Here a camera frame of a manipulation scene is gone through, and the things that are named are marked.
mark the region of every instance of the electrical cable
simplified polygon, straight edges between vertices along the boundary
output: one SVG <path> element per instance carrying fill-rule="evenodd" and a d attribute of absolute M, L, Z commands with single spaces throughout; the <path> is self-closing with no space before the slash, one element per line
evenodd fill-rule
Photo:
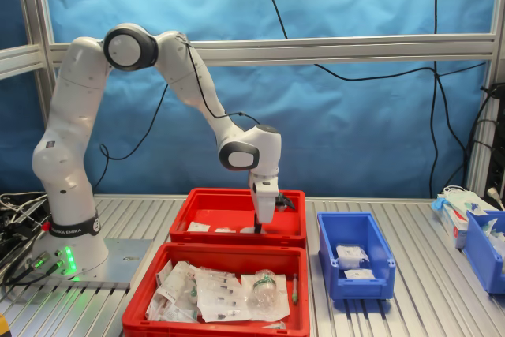
<path fill-rule="evenodd" d="M 248 114 L 246 114 L 245 112 L 234 112 L 234 113 L 231 113 L 231 114 L 227 114 L 225 113 L 224 115 L 222 116 L 217 116 L 215 115 L 211 109 L 209 108 L 208 104 L 207 104 L 207 100 L 205 99 L 205 96 L 204 96 L 204 91 L 202 89 L 202 86 L 201 86 L 201 83 L 200 83 L 200 78 L 198 77 L 198 73 L 196 72 L 196 66 L 195 66 L 195 62 L 193 61 L 193 56 L 191 55 L 191 49 L 189 48 L 189 44 L 186 44 L 186 46 L 188 47 L 188 53 L 189 53 L 189 59 L 191 59 L 191 63 L 193 65 L 193 70 L 195 72 L 195 77 L 196 77 L 196 82 L 198 83 L 198 88 L 200 89 L 200 94 L 202 95 L 202 100 L 204 101 L 204 104 L 205 104 L 205 107 L 207 108 L 207 110 L 209 111 L 209 113 L 212 115 L 213 118 L 228 118 L 230 116 L 234 116 L 234 115 L 239 115 L 239 116 L 246 116 L 247 118 L 250 118 L 251 120 L 253 120 L 256 124 L 260 124 L 260 122 L 258 122 L 253 116 L 249 116 Z M 122 161 L 123 159 L 127 159 L 129 158 L 134 152 L 137 151 L 137 149 L 140 147 L 140 145 L 144 142 L 144 140 L 146 139 L 146 137 L 148 136 L 148 134 L 151 132 L 151 129 L 152 129 L 152 126 L 154 125 L 155 123 L 155 120 L 156 120 L 156 116 L 158 115 L 158 111 L 159 111 L 159 108 L 161 107 L 162 105 L 162 102 L 163 102 L 163 98 L 165 97 L 165 94 L 166 94 L 166 90 L 168 89 L 168 86 L 169 84 L 166 84 L 165 86 L 165 89 L 163 90 L 163 94 L 161 95 L 161 99 L 159 100 L 159 104 L 158 106 L 156 107 L 156 111 L 155 111 L 155 114 L 154 116 L 152 117 L 152 120 L 151 120 L 151 124 L 149 126 L 149 129 L 148 131 L 144 134 L 144 136 L 140 139 L 139 143 L 137 144 L 137 146 L 128 154 L 128 155 L 125 155 L 124 157 L 121 157 L 121 158 L 116 158 L 116 157 L 111 157 L 110 154 L 109 154 L 109 149 L 107 148 L 107 146 L 105 144 L 100 144 L 100 152 L 102 153 L 102 155 L 104 155 L 106 157 L 106 162 L 105 162 L 105 167 L 103 168 L 103 173 L 102 173 L 102 176 L 100 177 L 100 179 L 96 182 L 96 184 L 94 185 L 93 187 L 93 191 L 95 191 L 99 184 L 102 182 L 103 180 L 103 177 L 105 177 L 105 174 L 107 172 L 107 168 L 109 167 L 109 161 L 112 160 L 112 161 Z"/>
<path fill-rule="evenodd" d="M 230 118 L 230 116 L 234 116 L 234 115 L 239 115 L 239 116 L 246 116 L 247 118 L 250 118 L 251 120 L 253 120 L 257 125 L 261 124 L 260 122 L 258 122 L 253 116 L 249 116 L 248 114 L 246 114 L 245 112 L 232 112 L 231 114 L 227 114 L 225 112 L 225 114 L 222 114 L 221 116 L 217 116 L 214 114 L 214 112 L 212 112 L 212 110 L 209 108 L 208 104 L 207 104 L 207 100 L 205 100 L 205 96 L 204 96 L 204 90 L 202 89 L 202 85 L 200 83 L 200 78 L 198 76 L 198 73 L 196 72 L 196 66 L 195 66 L 195 62 L 193 61 L 193 55 L 191 54 L 191 47 L 189 46 L 189 44 L 186 44 L 186 47 L 188 48 L 188 54 L 189 54 L 189 59 L 191 60 L 191 64 L 193 65 L 193 70 L 195 72 L 195 77 L 196 77 L 196 82 L 198 83 L 198 88 L 200 89 L 200 94 L 202 95 L 202 99 L 204 100 L 204 104 L 205 104 L 205 108 L 207 108 L 209 114 L 211 114 L 211 116 L 213 118 Z"/>
<path fill-rule="evenodd" d="M 165 98 L 165 94 L 166 94 L 166 90 L 167 89 L 168 89 L 168 84 L 166 84 L 165 89 L 163 90 L 163 94 L 161 95 L 161 99 L 159 100 L 158 106 L 156 107 L 156 111 L 155 111 L 154 116 L 152 117 L 151 124 L 150 124 L 150 126 L 148 128 L 148 131 L 144 134 L 144 136 L 140 139 L 140 141 L 137 144 L 137 146 L 128 155 L 125 155 L 124 157 L 121 157 L 121 158 L 111 157 L 109 155 L 109 149 L 107 148 L 107 146 L 105 144 L 100 144 L 100 152 L 106 157 L 107 161 L 105 162 L 105 167 L 103 169 L 102 176 L 96 182 L 95 186 L 93 187 L 93 191 L 95 191 L 97 189 L 97 187 L 99 186 L 99 184 L 102 181 L 103 177 L 105 177 L 105 173 L 107 172 L 107 168 L 109 167 L 109 160 L 112 160 L 112 161 L 122 161 L 123 159 L 127 159 L 134 152 L 136 152 L 137 149 L 140 147 L 140 145 L 144 142 L 144 140 L 146 139 L 146 137 L 148 136 L 148 134 L 151 132 L 152 126 L 155 124 L 156 116 L 158 115 L 159 108 L 161 107 L 163 99 Z"/>
<path fill-rule="evenodd" d="M 14 272 L 16 271 L 17 267 L 21 263 L 21 261 L 32 251 L 33 245 L 35 244 L 35 241 L 39 237 L 39 234 L 34 234 L 32 237 L 32 240 L 30 241 L 30 246 L 22 252 L 17 258 L 10 264 L 10 266 L 7 268 L 3 278 L 2 278 L 2 286 L 10 286 L 10 277 L 13 276 Z"/>
<path fill-rule="evenodd" d="M 10 285 L 10 286 L 30 286 L 31 284 L 37 283 L 37 282 L 39 282 L 40 280 L 47 278 L 48 276 L 49 276 L 49 274 L 43 274 L 43 275 L 41 275 L 39 278 L 35 278 L 35 279 L 30 280 L 30 281 L 28 281 L 28 282 L 23 282 L 23 283 L 14 283 L 14 284 L 12 284 L 12 285 Z"/>
<path fill-rule="evenodd" d="M 275 2 L 275 0 L 271 0 L 271 2 L 272 2 L 273 6 L 275 8 L 275 12 L 277 13 L 277 18 L 279 19 L 279 23 L 281 25 L 281 29 L 282 29 L 282 33 L 284 35 L 284 38 L 285 39 L 289 39 L 289 37 L 288 37 L 288 35 L 286 33 L 286 29 L 284 28 L 284 23 L 282 22 L 282 18 L 281 18 L 280 12 L 279 12 L 279 8 L 277 7 L 277 3 Z M 434 34 L 436 34 L 437 32 L 438 32 L 438 0 L 435 0 L 434 1 Z M 473 69 L 475 67 L 482 66 L 484 64 L 485 64 L 485 62 L 484 63 L 480 63 L 478 65 L 470 66 L 470 67 L 467 67 L 467 68 L 464 68 L 464 69 L 455 70 L 454 72 L 445 73 L 443 75 L 445 76 L 445 75 L 449 75 L 449 74 L 452 74 L 452 73 L 460 73 L 462 71 L 466 71 L 468 69 Z M 386 75 L 386 76 L 379 76 L 379 77 L 362 77 L 362 78 L 346 78 L 346 77 L 342 77 L 342 76 L 338 75 L 337 73 L 334 73 L 333 71 L 327 69 L 326 67 L 324 67 L 324 66 L 322 66 L 320 64 L 315 64 L 314 66 L 318 67 L 319 69 L 322 69 L 322 70 L 326 71 L 327 73 L 331 74 L 332 76 L 337 77 L 338 79 L 341 79 L 343 81 L 370 81 L 370 80 L 376 80 L 376 79 L 386 79 L 386 78 L 392 78 L 392 77 L 400 77 L 402 75 L 406 75 L 406 74 L 410 74 L 410 73 L 415 73 L 415 72 L 421 71 L 421 70 L 432 71 L 433 74 L 434 74 L 434 77 L 435 77 L 434 78 L 435 85 L 434 85 L 434 92 L 433 92 L 433 98 L 434 99 L 432 101 L 432 109 L 431 109 L 431 115 L 430 115 L 430 132 L 432 134 L 433 147 L 435 149 L 435 159 L 433 161 L 432 172 L 430 174 L 430 179 L 429 179 L 430 197 L 432 197 L 432 179 L 433 179 L 433 174 L 434 174 L 434 171 L 435 171 L 436 161 L 438 159 L 438 148 L 436 146 L 435 133 L 434 133 L 434 130 L 433 130 L 433 114 L 435 112 L 435 97 L 436 97 L 436 85 L 437 85 L 437 82 L 438 82 L 438 85 L 439 85 L 440 90 L 442 92 L 442 97 L 443 97 L 443 100 L 444 100 L 444 107 L 445 107 L 445 112 L 446 112 L 447 127 L 448 127 L 449 131 L 451 132 L 451 135 L 454 137 L 454 139 L 456 139 L 456 141 L 458 142 L 458 144 L 462 148 L 462 150 L 463 150 L 463 159 L 467 160 L 465 147 L 462 144 L 462 142 L 458 139 L 458 137 L 454 133 L 454 130 L 451 127 L 451 122 L 449 120 L 449 111 L 448 111 L 448 106 L 447 106 L 447 99 L 446 99 L 446 96 L 445 96 L 445 92 L 443 90 L 442 82 L 440 80 L 441 76 L 437 73 L 436 62 L 434 62 L 434 68 L 426 66 L 426 67 L 421 67 L 421 68 L 415 69 L 415 70 L 405 71 L 405 72 L 402 72 L 402 73 L 396 73 L 396 74 L 391 74 L 391 75 Z"/>
<path fill-rule="evenodd" d="M 480 145 L 483 145 L 485 146 L 486 148 L 488 148 L 489 150 L 493 151 L 495 150 L 491 145 L 488 145 L 488 144 L 485 144 L 484 142 L 480 142 L 480 141 L 474 141 L 475 144 L 480 144 Z"/>
<path fill-rule="evenodd" d="M 16 207 L 13 207 L 13 206 L 11 206 L 11 205 L 9 205 L 9 204 L 7 204 L 7 203 L 4 203 L 4 202 L 2 201 L 2 198 L 3 198 L 3 197 L 6 197 L 6 196 L 13 196 L 13 195 L 29 195 L 29 194 L 33 194 L 33 193 L 3 193 L 2 195 L 0 195 L 0 204 L 1 204 L 1 205 L 3 205 L 4 207 L 7 207 L 8 209 L 11 209 L 11 210 L 15 211 L 15 212 L 21 212 L 21 213 L 24 215 L 24 217 L 26 217 L 27 219 L 30 219 L 32 222 L 34 222 L 34 223 L 38 224 L 38 225 L 41 227 L 41 226 L 42 226 L 42 224 L 41 224 L 41 223 L 39 223 L 38 221 L 34 220 L 34 219 L 33 219 L 32 217 L 30 217 L 29 215 L 27 215 L 26 213 L 24 213 L 24 211 L 23 211 L 23 207 L 25 207 L 25 206 L 26 206 L 26 205 L 28 205 L 28 204 L 35 203 L 35 202 L 37 202 L 37 201 L 40 201 L 40 200 L 42 200 L 43 198 L 47 197 L 47 195 L 42 195 L 41 197 L 37 197 L 36 199 L 29 200 L 29 201 L 27 201 L 26 203 L 23 203 L 22 205 L 19 205 L 19 206 L 16 206 Z"/>
<path fill-rule="evenodd" d="M 498 122 L 496 120 L 491 120 L 490 118 L 482 118 L 477 122 L 477 124 L 481 124 L 482 122 L 492 122 L 494 125 L 497 125 Z"/>
<path fill-rule="evenodd" d="M 466 70 L 475 69 L 476 67 L 479 67 L 479 66 L 484 66 L 484 65 L 486 65 L 486 63 L 487 62 L 482 62 L 482 63 L 479 63 L 477 65 L 465 67 L 463 69 L 459 69 L 459 70 L 455 70 L 455 71 L 450 71 L 449 73 L 440 74 L 439 77 L 445 77 L 446 75 L 451 75 L 451 74 L 456 74 L 456 73 L 462 73 L 463 71 L 466 71 Z"/>

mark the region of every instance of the metal table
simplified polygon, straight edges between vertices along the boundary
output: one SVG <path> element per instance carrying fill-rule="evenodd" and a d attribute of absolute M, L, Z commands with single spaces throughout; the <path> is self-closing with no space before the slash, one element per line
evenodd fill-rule
<path fill-rule="evenodd" d="M 154 246 L 133 288 L 95 290 L 54 286 L 17 288 L 0 313 L 13 335 L 99 336 L 122 334 L 121 315 L 184 196 L 98 195 L 103 235 L 153 238 Z M 505 297 L 488 296 L 464 254 L 426 200 L 307 198 L 312 336 L 505 336 Z M 390 301 L 330 300 L 317 252 L 317 212 L 372 212 L 395 255 L 395 297 Z"/>

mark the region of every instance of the label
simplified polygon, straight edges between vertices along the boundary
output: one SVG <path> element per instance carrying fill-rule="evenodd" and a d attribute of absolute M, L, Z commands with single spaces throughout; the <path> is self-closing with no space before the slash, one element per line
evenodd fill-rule
<path fill-rule="evenodd" d="M 347 270 L 344 272 L 348 279 L 375 279 L 372 270 L 362 268 L 359 270 Z"/>
<path fill-rule="evenodd" d="M 194 221 L 192 221 L 189 224 L 188 232 L 208 232 L 210 228 L 211 228 L 210 225 L 195 223 Z"/>
<path fill-rule="evenodd" d="M 166 263 L 165 267 L 161 269 L 161 271 L 156 274 L 156 283 L 158 283 L 158 286 L 161 286 L 163 282 L 165 282 L 165 279 L 167 276 L 172 272 L 172 260 L 168 260 Z"/>

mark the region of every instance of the cardboard box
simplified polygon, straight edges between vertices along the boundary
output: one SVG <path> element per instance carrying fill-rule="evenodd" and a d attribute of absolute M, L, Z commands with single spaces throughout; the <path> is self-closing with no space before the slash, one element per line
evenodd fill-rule
<path fill-rule="evenodd" d="M 447 203 L 441 204 L 441 207 L 433 207 L 433 210 L 440 217 L 445 231 L 454 243 L 454 247 L 463 249 L 466 242 L 466 231 L 468 230 L 466 215 L 462 215 Z"/>

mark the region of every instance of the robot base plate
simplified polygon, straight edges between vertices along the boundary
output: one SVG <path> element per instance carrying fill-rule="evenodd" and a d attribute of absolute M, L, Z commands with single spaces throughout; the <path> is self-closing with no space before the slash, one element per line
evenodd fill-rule
<path fill-rule="evenodd" d="M 72 280 L 49 278 L 46 284 L 103 289 L 130 288 L 151 249 L 152 240 L 127 238 L 104 238 L 103 240 L 109 249 L 109 256 L 100 266 L 76 274 Z"/>

